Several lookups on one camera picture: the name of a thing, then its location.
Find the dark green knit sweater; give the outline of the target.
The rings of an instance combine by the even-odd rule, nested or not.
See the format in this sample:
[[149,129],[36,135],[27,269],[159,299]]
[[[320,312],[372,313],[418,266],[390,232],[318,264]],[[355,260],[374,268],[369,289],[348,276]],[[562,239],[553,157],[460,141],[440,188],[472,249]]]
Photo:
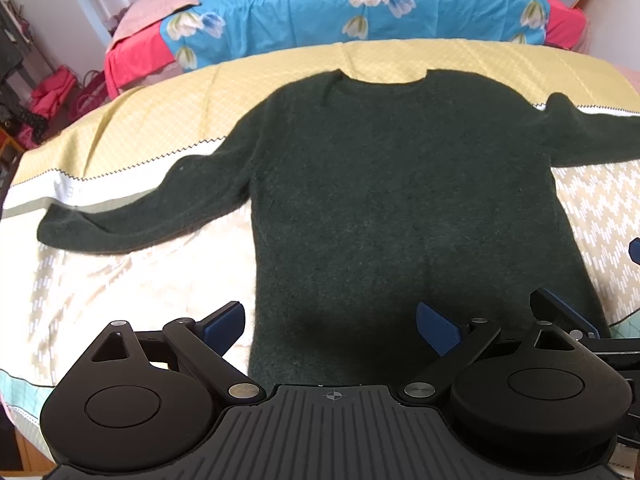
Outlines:
[[430,70],[411,84],[322,73],[287,84],[209,155],[104,212],[51,206],[38,240],[132,252],[252,210],[255,329],[248,374],[277,384],[403,382],[425,362],[416,307],[505,330],[540,288],[606,325],[553,170],[639,155],[637,117],[536,108],[505,84]]

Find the yellow patterned bed sheet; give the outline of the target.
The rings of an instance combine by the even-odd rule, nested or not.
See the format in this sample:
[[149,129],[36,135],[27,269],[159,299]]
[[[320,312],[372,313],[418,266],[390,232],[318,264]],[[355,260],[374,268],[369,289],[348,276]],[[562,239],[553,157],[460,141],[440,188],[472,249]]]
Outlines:
[[106,323],[157,330],[228,301],[254,306],[250,213],[129,256],[84,256],[41,245],[49,205],[110,209],[155,188],[186,155],[218,148],[277,88],[342,70],[363,81],[408,82],[431,68],[500,81],[543,106],[566,94],[589,113],[639,108],[639,75],[575,52],[468,40],[386,40],[241,58],[123,93],[27,152],[1,211],[1,411],[34,448],[47,447],[42,404]]

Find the red bags on floor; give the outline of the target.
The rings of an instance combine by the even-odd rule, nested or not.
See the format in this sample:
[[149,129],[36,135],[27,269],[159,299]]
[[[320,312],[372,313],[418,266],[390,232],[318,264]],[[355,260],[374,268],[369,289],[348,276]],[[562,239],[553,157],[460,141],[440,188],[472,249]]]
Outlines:
[[105,74],[102,70],[89,70],[85,78],[78,77],[66,65],[58,68],[32,90],[27,110],[43,118],[37,127],[23,124],[17,141],[25,150],[36,148],[44,140],[55,118],[63,112],[69,122],[89,114],[108,101]]

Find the blue floral quilt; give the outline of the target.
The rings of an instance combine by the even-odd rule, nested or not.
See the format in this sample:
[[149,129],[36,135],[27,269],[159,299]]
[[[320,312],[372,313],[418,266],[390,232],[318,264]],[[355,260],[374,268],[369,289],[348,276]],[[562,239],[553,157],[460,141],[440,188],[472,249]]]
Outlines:
[[277,50],[358,40],[461,38],[544,44],[548,0],[200,0],[160,24],[190,72]]

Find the pink blanket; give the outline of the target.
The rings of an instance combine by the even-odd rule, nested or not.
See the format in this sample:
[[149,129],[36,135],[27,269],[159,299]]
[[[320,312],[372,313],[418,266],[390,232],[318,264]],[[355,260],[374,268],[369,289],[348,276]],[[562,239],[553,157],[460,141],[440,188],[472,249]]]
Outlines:
[[119,41],[141,32],[168,15],[188,6],[197,6],[200,0],[137,0],[125,12],[117,25],[107,50]]

